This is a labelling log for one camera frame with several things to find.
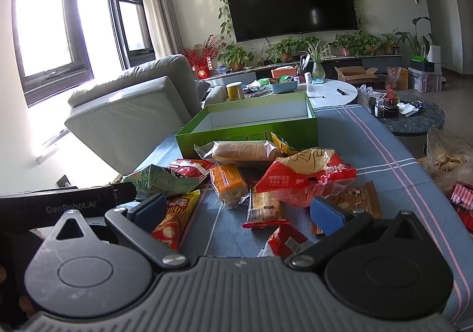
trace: window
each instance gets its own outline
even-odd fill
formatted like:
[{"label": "window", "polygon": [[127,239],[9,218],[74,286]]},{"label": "window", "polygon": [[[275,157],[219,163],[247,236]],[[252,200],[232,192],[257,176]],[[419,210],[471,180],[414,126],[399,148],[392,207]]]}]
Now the window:
[{"label": "window", "polygon": [[18,70],[29,107],[155,58],[142,0],[12,3]]}]

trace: tablecloth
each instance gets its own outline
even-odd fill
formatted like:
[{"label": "tablecloth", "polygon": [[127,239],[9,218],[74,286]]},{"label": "tablecloth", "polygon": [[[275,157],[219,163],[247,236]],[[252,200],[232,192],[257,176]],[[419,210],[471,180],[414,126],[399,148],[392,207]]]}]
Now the tablecloth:
[{"label": "tablecloth", "polygon": [[[446,197],[408,150],[363,107],[325,107],[315,114],[319,146],[335,149],[344,162],[356,167],[354,186],[374,182],[383,218],[394,218],[401,209],[413,211],[441,250],[455,279],[443,315],[462,324],[473,318],[473,241]],[[167,166],[180,156],[170,136],[139,167]],[[209,183],[201,188],[181,252],[191,259],[203,255],[255,257],[276,228],[243,229],[246,206],[225,209]],[[285,206],[284,210],[294,227],[316,241],[307,209]]]}]

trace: wall-mounted tv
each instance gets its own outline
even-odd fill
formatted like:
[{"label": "wall-mounted tv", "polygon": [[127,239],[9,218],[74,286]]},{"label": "wall-mounted tv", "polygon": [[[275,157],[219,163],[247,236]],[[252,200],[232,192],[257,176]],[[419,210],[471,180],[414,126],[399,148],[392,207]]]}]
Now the wall-mounted tv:
[{"label": "wall-mounted tv", "polygon": [[353,0],[229,0],[236,40],[356,30]]}]

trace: curtain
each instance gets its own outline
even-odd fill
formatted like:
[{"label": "curtain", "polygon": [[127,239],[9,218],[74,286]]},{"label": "curtain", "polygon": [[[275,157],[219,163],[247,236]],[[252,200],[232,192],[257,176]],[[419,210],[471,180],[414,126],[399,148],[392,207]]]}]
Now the curtain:
[{"label": "curtain", "polygon": [[172,0],[143,0],[156,58],[182,52],[181,33]]}]

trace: floor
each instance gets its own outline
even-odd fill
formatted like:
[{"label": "floor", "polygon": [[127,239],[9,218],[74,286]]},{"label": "floor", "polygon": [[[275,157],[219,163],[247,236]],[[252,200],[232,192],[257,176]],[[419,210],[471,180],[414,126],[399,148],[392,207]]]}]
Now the floor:
[{"label": "floor", "polygon": [[418,93],[445,112],[444,131],[473,147],[473,76],[458,76],[444,71],[447,87],[438,93]]}]

